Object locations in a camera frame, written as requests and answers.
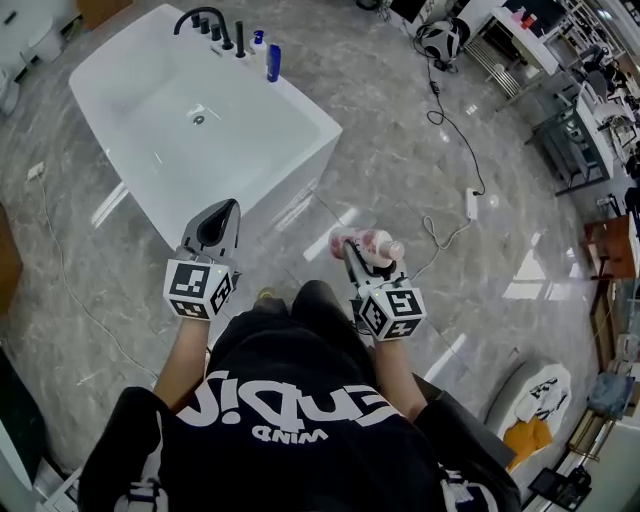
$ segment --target pants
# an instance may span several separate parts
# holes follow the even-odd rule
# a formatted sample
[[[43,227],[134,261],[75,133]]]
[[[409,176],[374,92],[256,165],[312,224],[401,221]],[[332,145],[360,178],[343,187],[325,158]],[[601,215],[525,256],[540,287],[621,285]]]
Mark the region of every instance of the pants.
[[[376,387],[375,371],[367,348],[342,311],[331,287],[323,281],[309,281],[300,289],[291,306],[291,314],[282,299],[262,298],[256,301],[253,309],[232,319],[211,351],[207,372],[212,371],[237,344],[255,334],[261,321],[264,323],[265,319],[277,318],[285,320],[282,328],[295,325],[286,322],[291,318],[333,348],[344,352],[359,367],[367,384]]]

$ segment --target black cable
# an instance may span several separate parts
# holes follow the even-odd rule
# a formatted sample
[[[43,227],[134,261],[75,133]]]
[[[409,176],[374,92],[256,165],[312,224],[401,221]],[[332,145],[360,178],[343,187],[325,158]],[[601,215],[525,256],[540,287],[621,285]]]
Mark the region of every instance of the black cable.
[[[473,152],[473,148],[471,147],[471,144],[469,144],[469,141],[467,140],[467,138],[464,136],[464,134],[460,131],[460,128],[458,128],[456,126],[456,123],[454,123],[451,119],[449,119],[446,114],[444,113],[444,108],[442,107],[442,103],[440,103],[440,87],[438,87],[438,82],[436,82],[435,80],[432,80],[431,78],[431,59],[436,60],[435,57],[432,57],[431,55],[429,55],[429,53],[427,52],[426,48],[422,45],[422,36],[426,30],[426,28],[428,27],[428,25],[422,25],[420,27],[418,27],[418,30],[416,30],[416,36],[413,39],[413,47],[415,48],[415,50],[422,55],[423,57],[425,57],[427,59],[427,74],[429,76],[429,87],[431,87],[431,92],[433,92],[433,95],[436,97],[436,101],[438,102],[438,108],[440,108],[440,111],[438,112],[437,110],[429,110],[429,112],[427,112],[427,119],[429,120],[429,122],[435,126],[440,126],[442,125],[445,121],[448,121],[449,124],[451,126],[453,126],[455,128],[455,130],[458,132],[458,135],[460,135],[460,137],[462,137],[462,140],[465,142],[465,144],[467,145],[467,147],[469,148],[469,151],[471,152],[471,156],[473,157],[473,163],[476,166],[476,173],[478,174],[478,179],[480,180],[480,183],[482,184],[482,192],[478,192],[477,190],[473,191],[473,195],[474,196],[483,196],[485,194],[485,192],[487,191],[487,187],[484,184],[484,180],[482,179],[482,176],[480,175],[480,166],[478,165],[478,160],[476,159],[476,154]],[[432,116],[440,116],[439,119],[433,119]]]

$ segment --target tile floor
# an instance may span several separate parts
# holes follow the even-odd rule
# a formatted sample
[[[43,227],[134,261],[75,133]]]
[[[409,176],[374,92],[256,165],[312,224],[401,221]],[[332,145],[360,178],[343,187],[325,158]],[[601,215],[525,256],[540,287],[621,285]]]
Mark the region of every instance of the tile floor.
[[[122,389],[150,386],[152,380],[121,356],[65,290],[40,184],[24,177],[45,162],[48,211],[69,285],[131,357],[159,371],[177,329],[162,300],[171,250],[131,197],[99,229],[92,228],[92,213],[118,177],[67,85],[79,62],[159,3],[135,2],[80,36],[55,63],[37,66],[23,81],[16,112],[0,124],[2,202],[15,216],[12,230],[24,260],[0,333],[65,468],[88,456]],[[185,10],[198,5],[172,3]],[[313,193],[285,212],[258,244],[241,245],[243,277],[227,315],[250,307],[263,286],[290,299],[302,283],[318,278],[346,305],[353,290],[342,264],[326,248],[305,257],[341,219],[390,231],[407,245],[409,271],[416,272],[436,250],[423,216],[433,218],[444,238],[464,222],[465,188],[480,186],[458,134],[446,123],[427,121],[436,105],[425,60],[399,32],[353,2],[218,3],[227,19],[243,19],[251,30],[264,28],[279,42],[283,76],[344,129]],[[448,115],[476,151],[487,194],[479,221],[415,280],[429,322],[408,342],[409,353],[416,373],[428,374],[481,418],[525,357],[545,355],[565,364],[573,378],[573,404],[553,447],[515,472],[525,488],[562,452],[596,375],[588,322],[593,290],[578,256],[581,221],[570,199],[554,197],[541,157],[523,144],[529,126],[513,108],[495,112],[501,93],[466,56],[458,66],[458,74],[434,71],[433,77]],[[214,338],[225,323],[216,325]]]

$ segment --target white toilet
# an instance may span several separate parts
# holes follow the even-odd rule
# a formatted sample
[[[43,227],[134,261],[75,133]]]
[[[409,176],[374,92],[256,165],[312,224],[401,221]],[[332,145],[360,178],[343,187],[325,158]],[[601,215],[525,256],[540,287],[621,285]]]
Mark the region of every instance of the white toilet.
[[[20,85],[11,80],[9,74],[0,68],[0,112],[10,116],[18,103]]]

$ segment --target white basin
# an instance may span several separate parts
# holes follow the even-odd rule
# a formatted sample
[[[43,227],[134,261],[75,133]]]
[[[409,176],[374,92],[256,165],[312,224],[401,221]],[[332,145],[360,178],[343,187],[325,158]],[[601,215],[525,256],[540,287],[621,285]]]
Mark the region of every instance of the white basin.
[[[227,198],[240,203],[241,230],[258,236],[319,179],[342,129],[284,78],[272,84],[217,55],[189,20],[174,36],[180,15],[166,4],[149,12],[80,64],[69,85],[171,247],[193,216]]]

